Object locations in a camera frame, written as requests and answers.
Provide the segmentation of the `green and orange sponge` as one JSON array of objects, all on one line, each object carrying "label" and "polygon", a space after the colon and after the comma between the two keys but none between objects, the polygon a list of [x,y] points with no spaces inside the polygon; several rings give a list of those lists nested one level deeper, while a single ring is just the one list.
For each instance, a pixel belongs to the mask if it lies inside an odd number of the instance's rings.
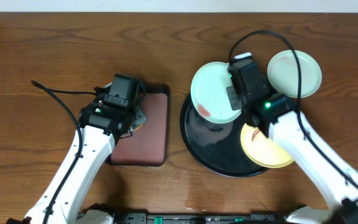
[{"label": "green and orange sponge", "polygon": [[143,126],[143,124],[140,124],[139,126],[137,126],[136,128],[133,129],[133,131],[136,131],[138,129],[140,129]]}]

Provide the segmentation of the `light blue plate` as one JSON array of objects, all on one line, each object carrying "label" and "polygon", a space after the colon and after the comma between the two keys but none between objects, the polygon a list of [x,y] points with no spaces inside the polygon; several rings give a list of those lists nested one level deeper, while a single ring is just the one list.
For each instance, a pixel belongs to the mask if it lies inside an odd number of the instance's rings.
[{"label": "light blue plate", "polygon": [[[301,97],[315,93],[322,82],[322,72],[317,61],[310,55],[296,50],[301,68]],[[267,76],[270,84],[280,93],[296,98],[298,95],[298,69],[291,50],[284,50],[268,63]]]},{"label": "light blue plate", "polygon": [[196,111],[207,121],[224,124],[234,121],[241,110],[233,110],[227,88],[233,86],[228,64],[210,62],[195,73],[191,82],[191,100]]}]

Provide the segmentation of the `yellow plate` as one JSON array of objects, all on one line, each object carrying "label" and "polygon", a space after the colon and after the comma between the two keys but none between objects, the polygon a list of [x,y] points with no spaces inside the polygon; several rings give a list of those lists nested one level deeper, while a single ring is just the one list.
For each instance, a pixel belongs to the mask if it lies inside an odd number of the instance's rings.
[{"label": "yellow plate", "polygon": [[281,168],[294,161],[291,155],[267,138],[258,128],[243,125],[240,138],[244,153],[260,166]]}]

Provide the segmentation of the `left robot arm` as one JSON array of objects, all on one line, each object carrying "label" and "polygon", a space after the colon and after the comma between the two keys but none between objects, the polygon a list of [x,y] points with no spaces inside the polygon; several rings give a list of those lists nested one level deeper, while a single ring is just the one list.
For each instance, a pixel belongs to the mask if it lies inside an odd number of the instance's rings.
[{"label": "left robot arm", "polygon": [[123,136],[139,125],[141,104],[95,100],[81,110],[71,147],[54,178],[21,223],[113,223],[114,214],[81,204],[99,171]]}]

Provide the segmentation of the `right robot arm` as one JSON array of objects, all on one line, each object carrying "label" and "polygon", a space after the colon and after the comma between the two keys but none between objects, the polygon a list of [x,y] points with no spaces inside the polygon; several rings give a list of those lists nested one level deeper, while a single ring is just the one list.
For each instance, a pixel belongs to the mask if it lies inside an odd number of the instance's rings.
[{"label": "right robot arm", "polygon": [[261,96],[248,100],[246,89],[226,89],[231,106],[241,108],[257,124],[268,125],[268,136],[295,160],[315,184],[328,210],[302,207],[291,212],[286,223],[358,223],[358,171],[342,159],[311,127],[300,110],[302,87],[297,102],[287,96],[257,89]]}]

